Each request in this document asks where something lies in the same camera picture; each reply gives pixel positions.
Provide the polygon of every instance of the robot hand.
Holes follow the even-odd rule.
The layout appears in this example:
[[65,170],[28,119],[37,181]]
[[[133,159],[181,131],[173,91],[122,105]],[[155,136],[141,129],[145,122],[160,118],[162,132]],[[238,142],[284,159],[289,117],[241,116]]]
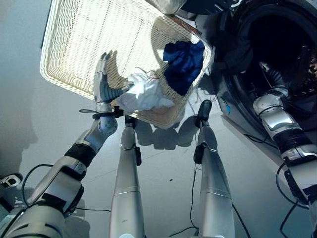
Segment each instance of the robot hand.
[[108,112],[110,103],[126,91],[128,91],[133,84],[128,84],[122,88],[111,88],[108,84],[108,78],[106,73],[107,61],[110,58],[110,54],[104,53],[98,61],[95,78],[94,78],[94,98],[96,101],[97,112]]

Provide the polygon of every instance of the floor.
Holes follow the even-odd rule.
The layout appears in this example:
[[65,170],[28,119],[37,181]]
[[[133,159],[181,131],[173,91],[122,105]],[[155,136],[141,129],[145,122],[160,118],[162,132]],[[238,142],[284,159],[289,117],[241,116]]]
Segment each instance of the floor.
[[[19,171],[25,176],[39,163],[54,163],[92,123],[91,115],[78,111],[93,109],[93,102],[45,81],[39,74],[40,46],[49,7],[49,0],[0,3],[0,28],[5,36],[0,44],[0,174]],[[199,88],[192,94],[185,116],[175,129],[161,130],[142,122],[136,128],[143,159],[138,173],[146,235],[167,237],[191,225],[197,133],[191,116],[197,113],[201,101],[208,98],[213,101],[209,122],[218,139],[233,202],[251,236],[282,237],[278,229],[291,205],[275,186],[277,168],[272,168],[270,161],[251,151],[223,125],[219,106],[210,92],[212,89]],[[123,118],[119,118],[117,133],[106,141],[88,169],[83,180],[85,193],[78,206],[110,208],[123,128]],[[37,169],[30,176],[27,194],[47,170]],[[198,224],[200,178],[198,171],[193,203],[195,224]],[[23,206],[20,189],[19,186],[6,195],[15,201],[16,209]],[[67,237],[107,237],[109,213],[77,211],[66,219],[66,224]],[[236,237],[246,237],[236,216],[235,227]],[[295,209],[284,229],[290,237],[309,237],[308,213]],[[190,236],[193,232],[188,230],[183,235]]]

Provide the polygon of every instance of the wicker basket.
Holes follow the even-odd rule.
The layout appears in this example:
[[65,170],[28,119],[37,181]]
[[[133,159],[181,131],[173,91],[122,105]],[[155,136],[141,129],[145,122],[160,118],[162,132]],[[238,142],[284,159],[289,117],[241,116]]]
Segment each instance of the wicker basket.
[[131,116],[161,128],[172,126],[198,86],[213,52],[205,44],[203,68],[185,96],[169,87],[162,61],[164,47],[176,41],[200,40],[145,0],[53,0],[48,18],[40,72],[65,89],[93,99],[93,78],[97,62],[111,52],[107,64],[111,87],[123,86],[134,67],[155,70],[165,96],[175,106],[135,111]]

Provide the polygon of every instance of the wire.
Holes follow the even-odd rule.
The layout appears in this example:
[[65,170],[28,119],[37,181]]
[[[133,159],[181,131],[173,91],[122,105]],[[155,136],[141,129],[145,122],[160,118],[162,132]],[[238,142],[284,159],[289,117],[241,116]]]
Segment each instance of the wire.
[[80,113],[95,113],[96,111],[90,110],[90,109],[80,109],[79,112]]
[[76,209],[78,210],[86,210],[86,211],[101,211],[101,212],[111,212],[108,209],[88,209],[88,208],[80,208],[80,207],[76,207]]
[[[25,176],[25,179],[23,181],[23,184],[22,184],[22,199],[23,199],[23,202],[25,203],[25,205],[27,207],[30,207],[30,205],[27,203],[26,201],[26,198],[25,198],[25,192],[24,192],[24,188],[25,188],[25,184],[26,184],[26,181],[27,179],[29,178],[29,176],[31,175],[31,173],[37,169],[38,167],[53,167],[53,165],[49,165],[49,164],[39,164],[39,165],[36,165],[35,167],[33,167],[29,172],[28,174]],[[108,209],[88,209],[88,208],[80,208],[80,207],[76,207],[76,209],[78,210],[86,210],[86,211],[104,211],[104,212],[111,212],[110,210]]]
[[284,221],[282,222],[281,226],[279,227],[279,231],[281,232],[281,234],[285,237],[288,238],[288,236],[283,232],[283,227],[287,221],[287,219],[289,218],[289,216],[292,214],[293,210],[295,209],[295,207],[298,205],[298,201],[295,202],[295,204],[292,206],[292,208],[288,211],[288,213],[286,214],[286,217],[284,218]]
[[268,134],[266,135],[264,140],[260,140],[257,137],[252,136],[252,135],[248,135],[248,134],[243,134],[243,135],[246,136],[249,140],[251,140],[253,142],[260,143],[260,144],[263,143],[263,144],[268,145],[274,149],[278,149],[275,145],[272,145],[272,144],[266,142],[266,140],[268,139]]
[[192,204],[190,206],[190,214],[189,214],[189,218],[190,218],[190,222],[192,223],[193,227],[198,229],[198,227],[196,227],[193,223],[193,220],[192,220],[192,210],[193,210],[193,203],[194,203],[194,185],[195,185],[195,178],[196,178],[196,171],[197,171],[197,168],[196,167],[196,164],[195,164],[195,167],[194,167],[194,180],[193,180],[193,185],[192,185]]
[[240,216],[240,214],[239,214],[237,208],[236,208],[233,204],[232,204],[232,206],[233,206],[233,209],[235,210],[235,212],[236,212],[236,214],[237,214],[237,216],[238,216],[238,218],[239,218],[239,220],[240,220],[240,222],[241,222],[241,225],[243,226],[244,231],[245,231],[246,234],[247,234],[247,237],[248,237],[248,238],[251,238],[250,233],[249,233],[249,231],[248,231],[246,225],[244,224],[244,222],[243,222],[243,220],[242,220],[242,218],[241,218],[241,216]]
[[18,219],[18,217],[25,212],[26,209],[21,209],[16,215],[15,217],[10,221],[10,223],[6,226],[6,228],[4,229],[3,233],[1,234],[0,238],[4,238],[4,235],[8,232],[8,230],[10,229],[10,227],[13,225],[13,223],[16,221],[16,219]]
[[192,229],[192,228],[195,228],[195,229],[196,229],[196,227],[187,227],[187,228],[181,230],[180,232],[176,232],[176,233],[174,233],[174,234],[171,234],[169,237],[173,237],[173,236],[175,236],[175,235],[178,235],[178,234],[180,234],[180,233],[182,233],[182,232],[184,232],[184,231],[186,231],[186,230]]
[[27,203],[26,201],[26,198],[25,198],[25,193],[24,193],[24,187],[25,187],[25,184],[26,184],[26,181],[28,180],[29,176],[31,175],[31,173],[37,169],[38,167],[53,167],[53,165],[49,165],[49,164],[39,164],[39,165],[36,165],[35,167],[33,167],[29,172],[28,174],[25,176],[25,179],[23,181],[23,184],[22,184],[22,199],[23,199],[23,202],[25,203],[25,205],[27,207],[30,207],[30,205]]
[[287,201],[289,201],[289,202],[292,203],[293,205],[308,210],[308,209],[309,209],[308,207],[302,206],[302,205],[298,204],[298,201],[293,202],[293,201],[292,201],[291,199],[289,199],[289,198],[285,195],[285,193],[282,191],[282,189],[281,189],[281,187],[280,187],[280,185],[279,185],[279,173],[280,173],[281,169],[282,169],[284,166],[285,166],[285,163],[283,163],[283,164],[278,168],[278,170],[277,170],[277,172],[276,172],[276,176],[275,176],[275,181],[276,181],[276,186],[277,186],[278,191],[282,194],[282,196],[283,196]]

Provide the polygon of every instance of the white towel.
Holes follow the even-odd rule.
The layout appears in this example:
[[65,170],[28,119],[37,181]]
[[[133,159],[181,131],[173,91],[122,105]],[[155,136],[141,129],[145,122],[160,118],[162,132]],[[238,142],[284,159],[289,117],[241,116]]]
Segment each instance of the white towel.
[[132,112],[174,106],[174,103],[163,95],[159,79],[153,71],[145,73],[136,67],[128,80],[133,82],[134,86],[117,98],[117,104],[123,110]]

